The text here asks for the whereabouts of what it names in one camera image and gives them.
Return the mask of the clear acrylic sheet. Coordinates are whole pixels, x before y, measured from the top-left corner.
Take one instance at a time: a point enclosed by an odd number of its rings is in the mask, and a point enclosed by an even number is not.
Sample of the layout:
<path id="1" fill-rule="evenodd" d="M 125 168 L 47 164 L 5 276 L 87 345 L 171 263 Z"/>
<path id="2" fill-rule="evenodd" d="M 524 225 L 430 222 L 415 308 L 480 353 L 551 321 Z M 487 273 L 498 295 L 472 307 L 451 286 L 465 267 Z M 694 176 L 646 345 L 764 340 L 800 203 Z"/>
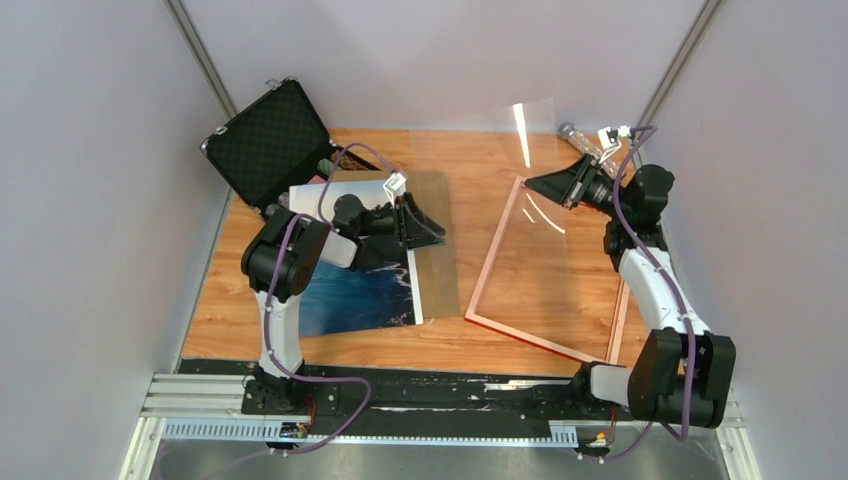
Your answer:
<path id="1" fill-rule="evenodd" d="M 411 131 L 416 172 L 446 179 L 460 314 L 466 313 L 515 178 L 564 167 L 555 126 L 554 102 L 544 98 Z M 541 198 L 544 207 L 556 205 Z M 559 209 L 556 221 L 566 229 Z"/>

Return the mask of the pink wooden picture frame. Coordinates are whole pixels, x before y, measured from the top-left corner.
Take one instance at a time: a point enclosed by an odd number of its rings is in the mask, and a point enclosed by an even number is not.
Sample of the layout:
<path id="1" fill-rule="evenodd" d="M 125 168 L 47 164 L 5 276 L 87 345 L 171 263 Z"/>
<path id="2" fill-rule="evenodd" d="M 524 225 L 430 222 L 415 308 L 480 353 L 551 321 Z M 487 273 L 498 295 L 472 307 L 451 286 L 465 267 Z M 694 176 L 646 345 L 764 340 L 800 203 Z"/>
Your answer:
<path id="1" fill-rule="evenodd" d="M 570 234 L 521 176 L 510 187 L 469 300 L 465 319 L 533 347 L 581 363 L 620 360 L 631 289 L 616 276 L 608 320 L 579 318 Z"/>

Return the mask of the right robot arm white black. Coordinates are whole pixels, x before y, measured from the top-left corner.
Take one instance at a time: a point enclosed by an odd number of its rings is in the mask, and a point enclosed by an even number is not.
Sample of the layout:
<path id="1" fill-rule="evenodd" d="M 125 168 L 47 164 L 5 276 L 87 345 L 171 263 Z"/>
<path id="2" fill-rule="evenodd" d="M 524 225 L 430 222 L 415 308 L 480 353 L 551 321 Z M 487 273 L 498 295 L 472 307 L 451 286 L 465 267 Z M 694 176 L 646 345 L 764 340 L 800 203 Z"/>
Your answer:
<path id="1" fill-rule="evenodd" d="M 585 205 L 608 215 L 604 251 L 649 330 L 633 367 L 581 365 L 570 393 L 573 408 L 584 417 L 617 405 L 636 420 L 680 428 L 714 429 L 723 422 L 736 347 L 695 312 L 671 266 L 659 221 L 674 181 L 670 171 L 649 164 L 622 185 L 583 156 L 524 182 L 560 206 Z"/>

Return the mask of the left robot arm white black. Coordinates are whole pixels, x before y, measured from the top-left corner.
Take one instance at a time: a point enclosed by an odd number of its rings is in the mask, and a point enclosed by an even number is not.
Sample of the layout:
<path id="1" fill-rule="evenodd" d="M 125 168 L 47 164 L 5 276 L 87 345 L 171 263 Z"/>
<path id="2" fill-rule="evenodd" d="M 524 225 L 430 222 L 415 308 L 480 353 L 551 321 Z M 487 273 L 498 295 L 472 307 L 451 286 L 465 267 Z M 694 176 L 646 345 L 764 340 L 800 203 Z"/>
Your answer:
<path id="1" fill-rule="evenodd" d="M 253 376 L 268 393 L 263 406 L 293 413 L 305 403 L 312 380 L 303 372 L 300 303 L 317 265 L 366 273 L 406 268 L 409 253 L 445 242 L 445 229 L 409 192 L 373 208 L 344 194 L 334 203 L 331 222 L 287 209 L 274 213 L 241 261 L 260 307 L 262 354 Z"/>

